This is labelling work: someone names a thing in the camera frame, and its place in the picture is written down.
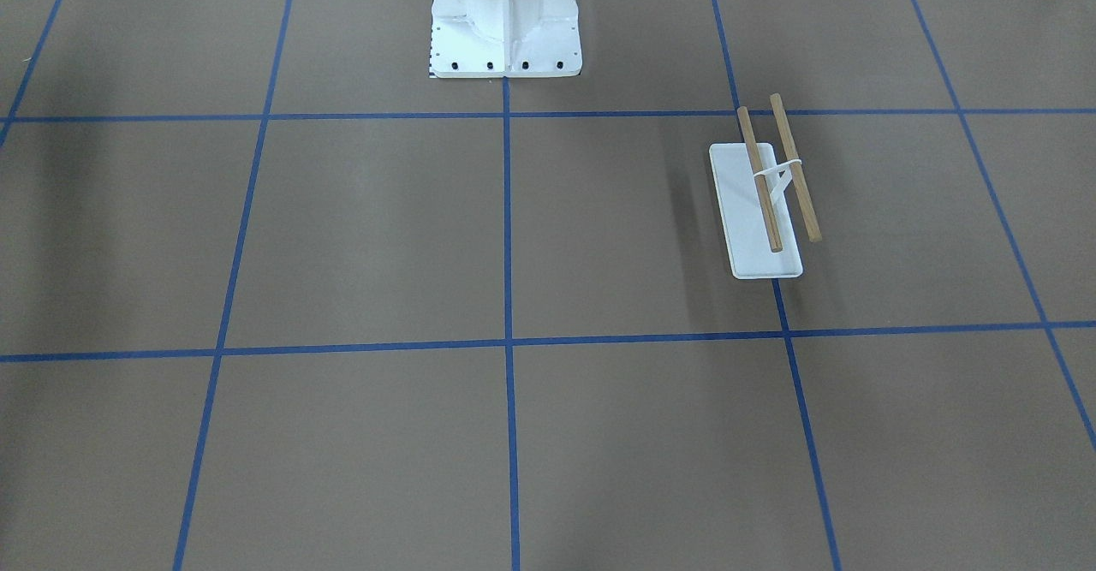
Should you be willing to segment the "white towel rack base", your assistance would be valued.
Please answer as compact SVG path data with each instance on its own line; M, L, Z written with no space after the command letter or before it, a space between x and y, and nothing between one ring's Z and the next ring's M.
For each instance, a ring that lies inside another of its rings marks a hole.
M784 193L791 183L792 164L779 163L770 142L760 142L757 147L760 170L753 170L744 142L709 146L731 274L740 281L797 278L803 273L803 263ZM770 207L783 243L778 252L770 250L770 235L757 197L756 174L766 178L770 193Z

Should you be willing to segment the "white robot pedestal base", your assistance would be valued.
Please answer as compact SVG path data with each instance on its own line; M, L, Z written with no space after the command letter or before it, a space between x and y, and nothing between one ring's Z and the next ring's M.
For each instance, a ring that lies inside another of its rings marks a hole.
M433 0L429 73L439 79L573 77L578 0Z

